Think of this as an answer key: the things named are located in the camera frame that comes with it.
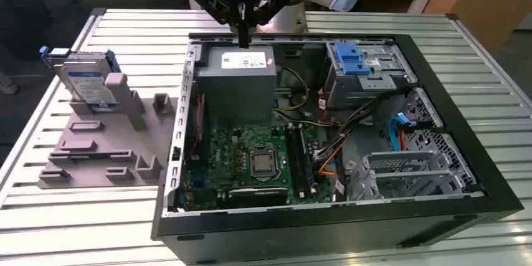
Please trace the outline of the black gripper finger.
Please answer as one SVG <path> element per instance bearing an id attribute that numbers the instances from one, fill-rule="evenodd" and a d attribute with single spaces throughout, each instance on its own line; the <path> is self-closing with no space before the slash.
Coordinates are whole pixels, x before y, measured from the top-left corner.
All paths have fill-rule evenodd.
<path id="1" fill-rule="evenodd" d="M 226 0 L 194 0 L 208 12 L 211 17 L 222 24 L 230 25 L 238 34 L 239 47 L 246 48 L 246 28 L 242 27 L 240 9 L 236 4 L 228 4 Z"/>
<path id="2" fill-rule="evenodd" d="M 270 0 L 260 4 L 262 0 L 250 0 L 244 8 L 244 48 L 250 48 L 251 32 L 258 25 L 263 26 L 275 17 L 291 0 Z"/>

